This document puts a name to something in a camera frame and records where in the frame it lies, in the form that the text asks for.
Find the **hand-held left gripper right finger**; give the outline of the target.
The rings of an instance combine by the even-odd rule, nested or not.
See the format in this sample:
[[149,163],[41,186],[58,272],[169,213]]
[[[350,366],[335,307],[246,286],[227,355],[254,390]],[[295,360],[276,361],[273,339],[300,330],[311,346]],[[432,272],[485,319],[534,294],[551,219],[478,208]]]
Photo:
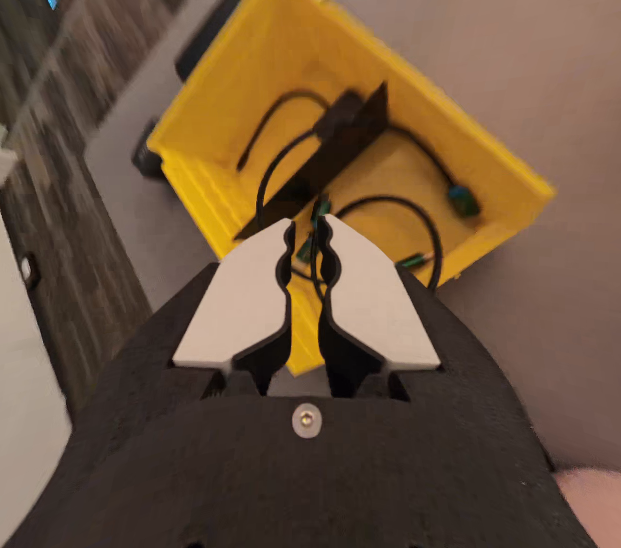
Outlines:
[[390,370],[434,370],[440,358],[395,264],[332,214],[317,225],[323,307],[335,332]]

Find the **small black box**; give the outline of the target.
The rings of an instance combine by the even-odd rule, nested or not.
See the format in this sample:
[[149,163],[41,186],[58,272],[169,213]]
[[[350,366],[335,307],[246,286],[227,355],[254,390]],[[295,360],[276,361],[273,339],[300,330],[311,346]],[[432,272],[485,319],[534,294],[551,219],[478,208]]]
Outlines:
[[131,162],[144,179],[167,181],[164,171],[162,170],[161,157],[148,147],[148,140],[157,124],[158,120],[156,118],[152,118],[146,123],[137,140],[132,153]]

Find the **black bin divider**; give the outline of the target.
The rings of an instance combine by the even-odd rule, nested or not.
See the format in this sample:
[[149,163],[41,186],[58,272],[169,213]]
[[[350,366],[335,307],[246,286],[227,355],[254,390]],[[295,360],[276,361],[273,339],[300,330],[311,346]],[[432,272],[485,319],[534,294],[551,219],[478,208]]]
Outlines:
[[[344,93],[347,90],[359,94],[351,88]],[[309,133],[320,142],[318,149],[272,198],[264,200],[262,211],[255,213],[255,217],[235,236],[235,240],[248,239],[282,219],[293,219],[384,133],[389,121],[387,82],[381,82],[367,99],[362,99],[363,108],[353,125],[339,127],[328,140],[320,140],[310,129]]]

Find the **yellow plastic storage bin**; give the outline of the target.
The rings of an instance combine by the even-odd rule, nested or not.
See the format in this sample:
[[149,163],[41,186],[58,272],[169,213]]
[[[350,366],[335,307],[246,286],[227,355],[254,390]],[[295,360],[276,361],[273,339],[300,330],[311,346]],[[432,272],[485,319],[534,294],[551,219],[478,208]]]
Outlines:
[[[237,162],[272,103],[296,88],[333,103],[346,89],[365,99],[387,82],[387,129],[292,220],[293,373],[339,345],[323,307],[317,239],[332,214],[434,290],[519,231],[553,189],[407,62],[341,9],[320,0],[242,0],[149,140],[184,207],[222,260],[235,236],[318,149],[309,133],[323,109],[280,108],[247,164]],[[370,350],[369,370],[393,371]]]

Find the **black cable with black plug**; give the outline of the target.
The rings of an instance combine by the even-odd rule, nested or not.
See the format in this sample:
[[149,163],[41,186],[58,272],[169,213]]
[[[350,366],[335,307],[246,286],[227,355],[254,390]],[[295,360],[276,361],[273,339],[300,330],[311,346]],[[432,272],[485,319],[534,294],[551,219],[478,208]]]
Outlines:
[[321,94],[311,89],[296,88],[285,92],[277,97],[261,118],[237,162],[237,172],[241,172],[244,169],[256,142],[271,118],[274,117],[276,112],[286,103],[294,100],[309,100],[323,109],[322,116],[311,127],[311,132],[322,141],[328,140],[339,127],[353,125],[354,120],[364,105],[362,97],[352,90],[347,90],[332,104]]

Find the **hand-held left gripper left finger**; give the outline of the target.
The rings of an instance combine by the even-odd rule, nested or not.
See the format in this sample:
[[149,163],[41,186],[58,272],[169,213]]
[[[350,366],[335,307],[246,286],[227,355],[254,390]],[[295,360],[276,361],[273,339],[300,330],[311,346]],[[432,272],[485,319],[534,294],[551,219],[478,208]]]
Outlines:
[[229,373],[254,348],[284,337],[291,352],[291,254],[296,224],[282,219],[235,247],[217,266],[179,346],[176,367]]

